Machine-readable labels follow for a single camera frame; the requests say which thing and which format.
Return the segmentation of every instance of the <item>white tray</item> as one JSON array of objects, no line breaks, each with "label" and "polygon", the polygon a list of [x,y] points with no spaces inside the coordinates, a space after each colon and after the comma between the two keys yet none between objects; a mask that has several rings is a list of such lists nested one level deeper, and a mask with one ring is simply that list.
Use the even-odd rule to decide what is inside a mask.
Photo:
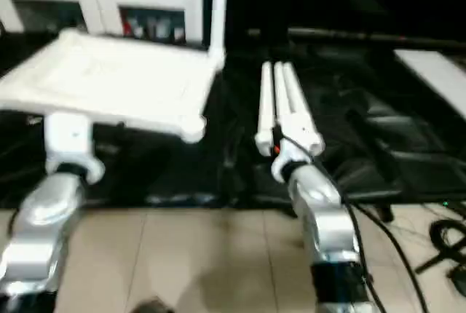
[{"label": "white tray", "polygon": [[459,66],[436,51],[396,49],[395,54],[466,119],[466,73]]},{"label": "white tray", "polygon": [[0,108],[79,112],[197,142],[219,66],[206,52],[64,31],[4,76]]}]

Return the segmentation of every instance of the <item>white square tray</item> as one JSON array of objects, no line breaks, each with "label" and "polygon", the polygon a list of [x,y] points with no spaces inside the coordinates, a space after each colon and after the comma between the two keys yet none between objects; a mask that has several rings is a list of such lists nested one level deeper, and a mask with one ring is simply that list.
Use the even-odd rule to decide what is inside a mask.
[{"label": "white square tray", "polygon": [[207,52],[64,31],[4,76],[0,108],[79,112],[196,142],[219,66]]}]

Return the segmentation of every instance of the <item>black wire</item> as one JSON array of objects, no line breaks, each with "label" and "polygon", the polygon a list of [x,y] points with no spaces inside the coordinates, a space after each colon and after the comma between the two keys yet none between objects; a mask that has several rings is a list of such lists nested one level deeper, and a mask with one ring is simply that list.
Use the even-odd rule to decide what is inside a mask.
[{"label": "black wire", "polygon": [[414,290],[416,291],[417,298],[419,300],[419,303],[421,305],[422,311],[424,313],[429,312],[429,308],[427,307],[427,303],[425,301],[424,293],[422,292],[421,286],[419,285],[419,282],[416,278],[416,275],[414,273],[413,267],[409,263],[408,258],[406,257],[406,254],[404,253],[403,249],[401,248],[400,243],[396,240],[395,236],[392,234],[392,232],[372,213],[364,209],[363,207],[359,205],[355,205],[355,207],[363,213],[367,218],[369,218],[372,222],[374,222],[390,239],[392,242],[393,246],[395,247],[398,255],[401,258],[401,261],[403,262],[403,265],[406,268],[406,271],[408,272],[409,279],[413,283]]},{"label": "black wire", "polygon": [[[303,151],[311,160],[313,161],[314,165],[319,168],[319,170],[329,179],[330,182],[334,185],[334,187],[337,189],[337,191],[341,195],[341,200],[344,203],[344,205],[348,209],[349,216],[353,222],[353,225],[355,227],[355,236],[356,239],[358,240],[359,243],[359,252],[360,252],[360,261],[361,261],[361,266],[363,267],[364,275],[366,277],[366,284],[368,286],[369,291],[371,292],[371,295],[377,305],[377,308],[379,308],[379,311],[381,313],[386,313],[385,308],[383,307],[382,302],[380,301],[380,297],[377,295],[376,290],[372,284],[371,281],[371,276],[368,272],[368,266],[367,266],[367,260],[366,260],[366,254],[364,251],[364,246],[363,246],[363,240],[360,232],[360,227],[358,220],[356,219],[356,215],[354,210],[352,209],[352,205],[348,199],[348,196],[346,193],[343,193],[342,191],[339,190],[338,184],[336,181],[330,176],[330,174],[327,172],[327,170],[321,165],[319,161],[314,159],[311,154],[306,150],[301,144],[296,142],[294,139],[289,138],[286,135],[283,135],[283,138],[290,141],[293,145],[295,145],[299,150]],[[390,239],[392,242],[393,246],[398,252],[398,255],[401,258],[401,261],[403,262],[403,265],[406,268],[406,271],[408,272],[409,278],[411,282],[413,283],[414,290],[416,291],[417,298],[419,299],[419,303],[421,305],[422,311],[424,313],[429,313],[429,309],[427,307],[427,303],[425,301],[424,293],[422,292],[422,289],[419,285],[419,282],[417,281],[416,275],[411,267],[411,264],[409,263],[408,258],[406,257],[406,254],[404,253],[403,249],[400,246],[400,243],[396,240],[396,238],[393,236],[392,232],[379,220],[377,219],[374,215],[372,215],[370,212],[367,210],[363,209],[361,206],[356,205],[355,206],[361,213],[363,213],[366,217],[368,217],[371,221],[373,221]]]},{"label": "black wire", "polygon": [[[296,142],[294,139],[289,138],[288,136],[283,135],[284,139],[290,141],[293,145],[295,145],[299,150],[303,151],[311,160],[316,163],[316,161],[312,158],[311,154],[298,142]],[[320,171],[327,176],[327,178],[334,184],[335,188],[337,188],[337,185],[335,181],[333,181],[333,178],[328,174],[327,170],[325,168],[319,166],[317,163],[317,167],[320,168]],[[351,221],[353,223],[353,226],[355,227],[355,236],[358,241],[359,245],[359,257],[360,257],[360,262],[361,266],[363,267],[363,277],[366,282],[366,285],[369,289],[369,292],[371,293],[372,299],[374,300],[377,308],[379,309],[380,313],[387,313],[387,310],[384,307],[384,304],[382,303],[382,300],[379,297],[379,294],[376,291],[376,288],[374,287],[373,284],[373,279],[371,274],[369,273],[368,270],[368,265],[367,265],[367,259],[366,259],[366,252],[364,251],[364,245],[363,245],[363,237],[361,235],[360,227],[358,220],[356,218],[356,214],[354,210],[352,209],[351,204],[349,203],[346,194],[340,193],[341,194],[341,199],[343,200],[343,203],[345,204],[346,208],[348,209],[349,217],[351,218]]]}]

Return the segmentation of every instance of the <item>black table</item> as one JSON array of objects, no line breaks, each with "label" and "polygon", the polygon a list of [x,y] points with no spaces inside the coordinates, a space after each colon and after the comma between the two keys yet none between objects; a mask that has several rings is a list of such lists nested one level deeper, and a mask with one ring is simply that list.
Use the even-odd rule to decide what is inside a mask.
[{"label": "black table", "polygon": [[[0,72],[51,39],[0,38]],[[96,125],[96,154],[107,173],[92,187],[87,206],[290,210],[286,188],[273,181],[270,162],[253,141],[265,60],[294,63],[325,139],[323,164],[353,202],[386,207],[466,199],[466,124],[390,49],[250,44],[229,50],[198,144],[129,130],[124,123]],[[0,207],[17,207],[44,175],[42,125],[29,125],[28,115],[0,115]]]}]

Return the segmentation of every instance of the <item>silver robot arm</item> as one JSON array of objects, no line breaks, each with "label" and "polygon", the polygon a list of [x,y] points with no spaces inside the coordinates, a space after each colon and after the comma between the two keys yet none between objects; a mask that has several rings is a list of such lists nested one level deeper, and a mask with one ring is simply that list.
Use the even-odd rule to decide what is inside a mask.
[{"label": "silver robot arm", "polygon": [[358,241],[341,195],[312,158],[324,150],[298,78],[290,63],[263,64],[256,145],[274,158],[274,179],[288,184],[293,209],[302,222],[319,313],[375,313],[369,301]]},{"label": "silver robot arm", "polygon": [[48,176],[20,206],[0,261],[0,293],[11,298],[58,290],[87,186],[104,171],[87,117],[50,114],[44,128]]}]

